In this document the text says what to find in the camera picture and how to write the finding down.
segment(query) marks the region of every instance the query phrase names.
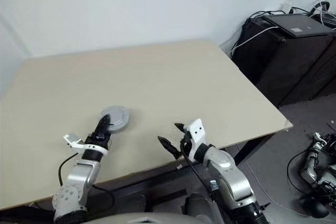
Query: dark cabinet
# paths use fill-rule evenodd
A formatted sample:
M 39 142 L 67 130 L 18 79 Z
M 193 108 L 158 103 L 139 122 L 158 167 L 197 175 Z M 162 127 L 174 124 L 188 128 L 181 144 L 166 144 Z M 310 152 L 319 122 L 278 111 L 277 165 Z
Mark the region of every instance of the dark cabinet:
M 270 26 L 253 19 L 238 44 Z M 232 61 L 275 106 L 295 103 L 321 94 L 335 78 L 336 40 L 334 35 L 293 38 L 271 29 L 237 48 Z

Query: laptop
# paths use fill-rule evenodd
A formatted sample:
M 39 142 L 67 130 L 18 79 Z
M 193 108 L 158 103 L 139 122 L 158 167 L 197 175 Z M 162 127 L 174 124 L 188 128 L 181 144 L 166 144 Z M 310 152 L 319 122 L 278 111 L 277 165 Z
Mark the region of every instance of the laptop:
M 267 15 L 263 19 L 296 37 L 335 34 L 336 31 L 303 14 Z

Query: gray floor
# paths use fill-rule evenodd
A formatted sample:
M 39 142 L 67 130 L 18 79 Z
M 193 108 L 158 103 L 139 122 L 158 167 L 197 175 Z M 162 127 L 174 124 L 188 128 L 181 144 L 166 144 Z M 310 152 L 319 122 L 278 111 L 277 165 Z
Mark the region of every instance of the gray floor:
M 255 173 L 264 191 L 281 206 L 304 214 L 301 203 L 302 194 L 291 187 L 286 178 L 286 166 L 289 160 L 299 152 L 305 150 L 311 144 L 311 137 L 314 132 L 319 132 L 322 135 L 332 133 L 332 129 L 327 125 L 330 123 L 336 129 L 336 94 L 328 97 L 318 98 L 313 101 L 301 102 L 297 104 L 287 105 L 280 111 L 294 124 L 294 127 L 289 131 L 277 133 L 271 138 L 257 153 L 249 160 L 248 164 Z M 238 146 L 231 146 L 228 151 L 235 155 L 238 152 Z M 320 163 L 326 160 L 321 154 Z M 308 190 L 306 183 L 298 175 L 298 168 L 301 167 L 304 155 L 299 156 L 291 165 L 290 175 L 293 181 L 302 189 Z M 181 163 L 177 161 L 171 165 L 160 167 L 151 171 L 136 174 L 132 177 L 116 180 L 111 183 L 104 183 L 101 186 L 107 189 L 116 189 L 114 196 L 116 197 L 116 205 L 114 209 L 106 214 L 114 214 L 118 210 L 125 199 L 145 195 L 147 199 L 152 200 L 161 196 L 186 189 L 187 194 L 203 193 L 206 195 L 202 184 L 197 177 L 186 168 L 178 172 L 177 176 L 164 175 L 167 172 L 176 170 L 176 166 Z M 202 176 L 206 178 L 207 172 L 197 166 Z M 270 223 L 296 223 L 296 224 L 311 224 L 311 223 L 331 223 L 327 220 L 313 219 L 311 217 L 301 216 L 290 210 L 283 209 L 272 202 L 262 191 L 261 186 L 257 183 L 254 175 L 246 163 L 242 163 L 239 168 L 249 179 L 251 186 L 256 193 L 257 199 L 261 205 L 271 202 L 271 205 L 266 209 L 265 215 Z M 154 211 L 163 212 L 179 212 L 181 206 L 184 205 L 186 196 L 154 206 Z M 97 205 L 105 203 L 108 198 L 96 199 L 91 198 L 90 203 Z M 41 202 L 46 208 L 50 208 L 50 202 Z M 336 223 L 336 211 L 331 212 L 326 219 Z

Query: table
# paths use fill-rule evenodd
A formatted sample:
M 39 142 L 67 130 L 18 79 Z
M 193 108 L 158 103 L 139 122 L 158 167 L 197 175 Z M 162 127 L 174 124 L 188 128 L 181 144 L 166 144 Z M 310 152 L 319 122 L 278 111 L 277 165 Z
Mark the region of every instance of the table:
M 62 136 L 85 139 L 111 105 L 129 108 L 130 124 L 112 136 L 97 182 L 173 161 L 156 137 L 177 145 L 175 122 L 201 118 L 217 147 L 292 126 L 208 40 L 27 60 L 1 100 L 0 208 L 52 196 L 58 166 L 72 155 Z M 240 159 L 264 141 L 250 142 Z M 64 166 L 64 179 L 75 162 Z

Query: gray disc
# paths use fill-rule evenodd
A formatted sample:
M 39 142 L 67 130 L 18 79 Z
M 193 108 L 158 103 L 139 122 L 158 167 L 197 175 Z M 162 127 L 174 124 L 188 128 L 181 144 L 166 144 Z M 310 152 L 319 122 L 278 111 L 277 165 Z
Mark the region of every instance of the gray disc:
M 110 114 L 111 121 L 108 130 L 111 133 L 116 133 L 124 130 L 130 121 L 130 112 L 122 106 L 111 106 L 105 108 L 99 115 L 99 119 Z

